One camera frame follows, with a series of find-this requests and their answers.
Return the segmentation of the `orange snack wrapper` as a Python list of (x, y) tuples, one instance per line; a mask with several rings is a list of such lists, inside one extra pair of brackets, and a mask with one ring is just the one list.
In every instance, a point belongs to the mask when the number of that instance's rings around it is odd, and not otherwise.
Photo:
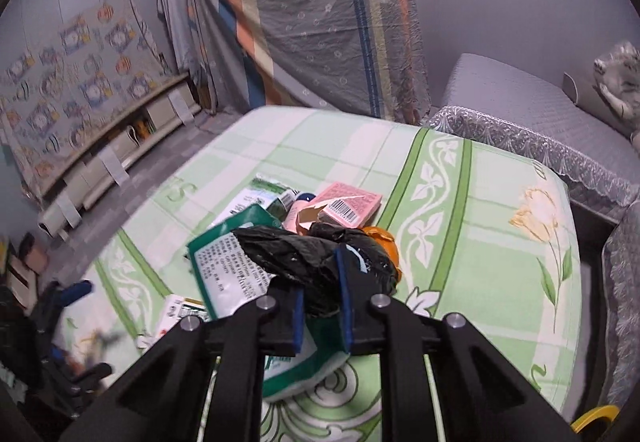
[(157, 341), (162, 338), (175, 324), (178, 324), (183, 318), (189, 315), (196, 315), (203, 322), (209, 320), (206, 306), (201, 301), (175, 294), (167, 296), (163, 311), (160, 312), (160, 318), (156, 324), (153, 340)]

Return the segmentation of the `small orange peel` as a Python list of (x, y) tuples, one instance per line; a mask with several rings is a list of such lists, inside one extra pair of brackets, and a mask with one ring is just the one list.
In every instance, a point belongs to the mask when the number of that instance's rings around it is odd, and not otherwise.
[(396, 280), (398, 282), (401, 281), (402, 272), (400, 269), (399, 262), (399, 251), (395, 243), (395, 237), (390, 234), (390, 232), (384, 230), (384, 228), (378, 228), (377, 226), (364, 226), (361, 231), (372, 238), (378, 246), (381, 246), (383, 250), (386, 252), (387, 257), (390, 258), (390, 261), (393, 262)]

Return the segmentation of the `small black plastic bag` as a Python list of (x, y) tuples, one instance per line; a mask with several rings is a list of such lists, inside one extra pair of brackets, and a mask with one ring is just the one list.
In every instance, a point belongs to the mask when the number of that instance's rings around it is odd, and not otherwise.
[(363, 258), (364, 269), (384, 294), (392, 294), (400, 279), (384, 248), (359, 228), (314, 222), (306, 236), (267, 225), (237, 228), (232, 234), (250, 260), (303, 289), (305, 313), (312, 318), (328, 318), (340, 308), (341, 284), (334, 257), (338, 247), (350, 247)]

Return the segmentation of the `green white snack packet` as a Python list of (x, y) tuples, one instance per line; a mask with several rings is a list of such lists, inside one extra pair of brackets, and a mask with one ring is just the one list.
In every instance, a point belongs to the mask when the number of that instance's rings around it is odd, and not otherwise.
[(209, 223), (209, 228), (221, 224), (247, 207), (258, 205), (282, 222), (291, 210), (299, 190), (261, 173), (254, 175), (244, 188), (241, 188), (230, 200), (224, 210)]

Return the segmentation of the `yellow rim trash bin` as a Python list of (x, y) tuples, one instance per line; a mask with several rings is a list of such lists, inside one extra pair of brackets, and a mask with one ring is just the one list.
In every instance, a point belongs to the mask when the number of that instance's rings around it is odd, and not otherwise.
[(616, 417), (620, 414), (620, 409), (615, 405), (602, 405), (593, 407), (582, 416), (579, 416), (574, 422), (570, 424), (573, 431), (581, 433), (589, 426), (600, 424), (604, 428), (608, 428)]

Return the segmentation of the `green floral table cloth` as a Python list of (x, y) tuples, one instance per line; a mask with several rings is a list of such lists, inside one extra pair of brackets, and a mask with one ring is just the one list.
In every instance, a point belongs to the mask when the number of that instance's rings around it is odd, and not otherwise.
[[(92, 262), (92, 291), (64, 310), (62, 331), (75, 356), (106, 341), (104, 392), (156, 343), (167, 296), (205, 304), (186, 246), (257, 173), (316, 196), (334, 182), (381, 194), (365, 226), (395, 237), (402, 277), (389, 296), (424, 318), (465, 316), (562, 417), (582, 283), (560, 178), (449, 133), (283, 106), (252, 110), (204, 146)], [(282, 278), (271, 276), (268, 290)], [(303, 294), (304, 336), (318, 318), (305, 313), (303, 289), (284, 281)], [(328, 318), (347, 362), (308, 391), (262, 397), (257, 441), (385, 441), (380, 359), (346, 351), (341, 306)]]

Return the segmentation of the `small pink box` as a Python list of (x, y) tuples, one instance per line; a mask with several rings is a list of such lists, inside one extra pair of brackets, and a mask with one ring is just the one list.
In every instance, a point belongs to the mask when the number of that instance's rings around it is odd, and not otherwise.
[(295, 219), (296, 231), (307, 234), (316, 222), (339, 228), (361, 228), (370, 222), (381, 202), (381, 194), (334, 182), (299, 210)]

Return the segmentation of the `pink cream tube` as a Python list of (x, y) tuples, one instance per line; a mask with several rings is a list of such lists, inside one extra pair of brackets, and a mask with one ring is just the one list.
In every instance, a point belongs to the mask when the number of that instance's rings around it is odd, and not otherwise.
[(297, 217), (299, 213), (307, 208), (309, 204), (316, 198), (315, 194), (312, 193), (299, 193), (296, 196), (296, 199), (292, 203), (290, 210), (288, 210), (288, 214), (286, 215), (282, 226), (285, 230), (296, 233), (297, 232)]

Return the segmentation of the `low white tv cabinet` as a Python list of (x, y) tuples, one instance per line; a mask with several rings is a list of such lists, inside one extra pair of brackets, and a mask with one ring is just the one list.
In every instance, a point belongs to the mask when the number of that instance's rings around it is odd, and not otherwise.
[(61, 191), (38, 217), (40, 230), (55, 238), (77, 228), (82, 215), (112, 186), (129, 180), (129, 170), (138, 160), (172, 132), (192, 124), (201, 110), (188, 75), (169, 79), (134, 103), (63, 172)]

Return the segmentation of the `grey sofa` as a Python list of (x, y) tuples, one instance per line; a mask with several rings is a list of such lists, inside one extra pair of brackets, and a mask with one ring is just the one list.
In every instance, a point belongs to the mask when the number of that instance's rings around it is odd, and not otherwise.
[(620, 132), (561, 88), (492, 58), (460, 56), (428, 125), (540, 162), (573, 202), (611, 222), (639, 200), (639, 156)]

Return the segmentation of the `colourful cartoon play mat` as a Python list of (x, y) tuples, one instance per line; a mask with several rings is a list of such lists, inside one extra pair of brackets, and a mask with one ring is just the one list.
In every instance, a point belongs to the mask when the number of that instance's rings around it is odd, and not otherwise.
[(170, 75), (134, 0), (104, 0), (18, 54), (1, 71), (1, 129), (27, 187), (43, 198)]

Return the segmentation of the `dark grey sofa cushion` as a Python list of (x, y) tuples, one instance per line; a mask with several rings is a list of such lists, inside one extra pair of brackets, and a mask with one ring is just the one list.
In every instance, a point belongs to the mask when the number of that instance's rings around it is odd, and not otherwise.
[(602, 98), (593, 80), (564, 72), (562, 90), (575, 106), (626, 136), (628, 129)]

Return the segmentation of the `tiger plush toy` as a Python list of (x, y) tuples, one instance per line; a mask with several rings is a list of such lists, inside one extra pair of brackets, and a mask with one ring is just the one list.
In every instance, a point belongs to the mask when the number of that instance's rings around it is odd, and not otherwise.
[(628, 40), (593, 61), (601, 98), (633, 132), (639, 130), (639, 72), (639, 50)]

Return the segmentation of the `striped grey hanging sheet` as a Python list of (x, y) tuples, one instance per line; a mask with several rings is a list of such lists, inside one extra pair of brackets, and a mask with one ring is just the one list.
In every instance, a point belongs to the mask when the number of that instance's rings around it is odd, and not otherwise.
[(416, 0), (189, 0), (189, 13), (213, 110), (430, 112)]

